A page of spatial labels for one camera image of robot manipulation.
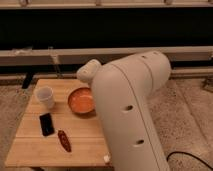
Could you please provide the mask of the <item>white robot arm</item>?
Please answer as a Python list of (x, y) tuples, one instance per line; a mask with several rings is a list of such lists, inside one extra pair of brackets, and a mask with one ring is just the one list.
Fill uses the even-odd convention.
[(104, 65), (93, 59), (77, 71), (91, 88), (115, 171), (170, 171), (147, 105), (170, 74), (169, 59), (159, 51)]

